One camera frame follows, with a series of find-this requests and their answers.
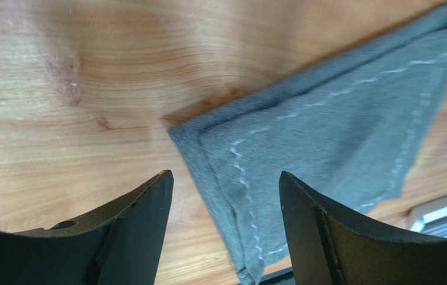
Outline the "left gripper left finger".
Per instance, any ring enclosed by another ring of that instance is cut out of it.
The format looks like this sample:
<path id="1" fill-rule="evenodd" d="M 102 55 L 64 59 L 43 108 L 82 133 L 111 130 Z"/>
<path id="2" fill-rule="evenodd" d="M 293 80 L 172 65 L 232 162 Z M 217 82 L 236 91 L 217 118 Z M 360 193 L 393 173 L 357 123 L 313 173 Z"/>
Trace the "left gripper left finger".
<path id="1" fill-rule="evenodd" d="M 173 185 L 164 170 L 50 229 L 0 232 L 0 284 L 153 284 Z"/>

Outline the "grey stitched cloth napkin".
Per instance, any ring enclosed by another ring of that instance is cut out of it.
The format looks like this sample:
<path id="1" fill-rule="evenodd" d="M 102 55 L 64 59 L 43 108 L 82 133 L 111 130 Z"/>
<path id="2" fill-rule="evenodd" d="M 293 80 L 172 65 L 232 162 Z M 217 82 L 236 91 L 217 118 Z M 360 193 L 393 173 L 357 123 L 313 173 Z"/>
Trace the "grey stitched cloth napkin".
<path id="1" fill-rule="evenodd" d="M 398 198 L 447 95 L 447 6 L 169 130 L 242 284 L 289 254 L 279 178 L 360 213 Z"/>

